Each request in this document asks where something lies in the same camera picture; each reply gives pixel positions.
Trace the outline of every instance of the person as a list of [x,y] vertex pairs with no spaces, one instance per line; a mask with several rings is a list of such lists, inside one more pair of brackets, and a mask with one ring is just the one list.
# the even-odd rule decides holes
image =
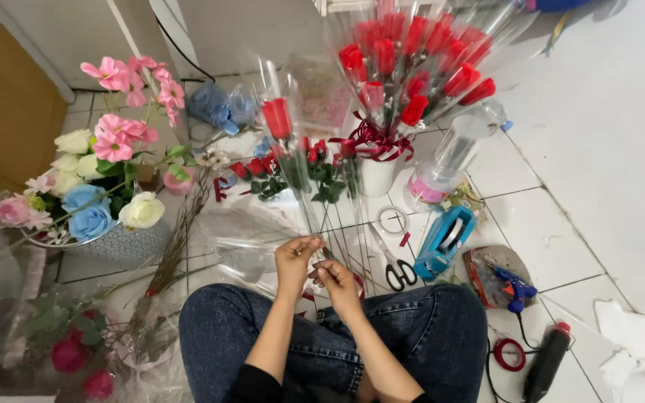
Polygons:
[[[299,237],[277,248],[274,301],[229,284],[196,290],[179,320],[196,402],[316,402],[320,387],[358,402],[477,401],[487,317],[464,287],[444,284],[360,301],[353,273]],[[295,315],[307,278],[333,306]]]

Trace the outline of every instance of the white vase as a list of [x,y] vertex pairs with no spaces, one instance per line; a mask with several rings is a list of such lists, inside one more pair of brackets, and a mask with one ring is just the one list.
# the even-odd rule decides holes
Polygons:
[[371,159],[359,159],[362,193],[367,197],[380,197],[390,191],[394,182],[397,159],[377,162]]

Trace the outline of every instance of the hand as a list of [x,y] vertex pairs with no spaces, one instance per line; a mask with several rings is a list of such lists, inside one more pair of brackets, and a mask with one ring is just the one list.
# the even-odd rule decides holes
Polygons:
[[358,295],[358,284],[353,273],[336,260],[324,260],[312,265],[315,270],[310,272],[309,278],[314,278],[313,283],[322,283],[330,294],[335,312],[346,324],[354,316],[363,313]]
[[302,294],[308,273],[308,263],[316,250],[325,242],[312,235],[288,241],[275,250],[275,266],[278,273],[277,297],[297,301]]

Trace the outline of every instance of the white rose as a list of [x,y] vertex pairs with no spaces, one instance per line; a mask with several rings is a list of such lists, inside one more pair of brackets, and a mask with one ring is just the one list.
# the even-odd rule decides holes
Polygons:
[[76,130],[55,138],[54,144],[59,147],[59,151],[71,154],[84,154],[89,149],[91,136],[91,131]]
[[118,219],[132,228],[148,228],[158,222],[166,211],[166,206],[156,198],[152,191],[144,191],[131,199],[118,213]]
[[61,172],[74,172],[79,166],[79,157],[74,154],[64,154],[52,162],[52,166]]
[[101,179],[103,175],[96,172],[96,166],[98,166],[98,159],[95,154],[83,156],[79,160],[79,166],[76,167],[76,173],[87,181]]
[[69,190],[84,184],[76,172],[57,171],[55,174],[56,183],[50,192],[56,197],[63,197]]

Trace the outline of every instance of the red tape roll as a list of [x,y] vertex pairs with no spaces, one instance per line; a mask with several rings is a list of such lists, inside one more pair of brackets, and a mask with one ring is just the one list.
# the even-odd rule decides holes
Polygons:
[[[519,352],[519,356],[522,358],[519,362],[519,365],[511,366],[504,360],[504,356],[502,355],[502,349],[505,348],[507,344],[512,344],[513,346],[516,347],[517,351]],[[522,346],[519,343],[517,343],[516,340],[512,340],[511,338],[503,338],[502,340],[499,340],[497,344],[495,344],[494,353],[495,353],[495,360],[497,360],[497,363],[499,364],[499,366],[506,369],[507,371],[519,372],[522,370],[522,368],[524,368],[524,365],[526,365],[527,363],[527,354],[524,353],[524,349],[522,349]]]

